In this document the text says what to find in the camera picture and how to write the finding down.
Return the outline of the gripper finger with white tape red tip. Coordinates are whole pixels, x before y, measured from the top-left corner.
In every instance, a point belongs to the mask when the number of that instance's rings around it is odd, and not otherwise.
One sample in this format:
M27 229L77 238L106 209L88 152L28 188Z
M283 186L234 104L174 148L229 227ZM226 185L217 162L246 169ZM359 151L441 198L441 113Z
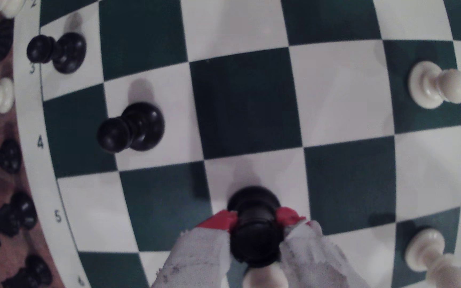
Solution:
M369 287L316 220L285 206L276 220L284 232L280 262L289 287Z
M222 210L181 234L152 287L221 287L231 264L237 212Z

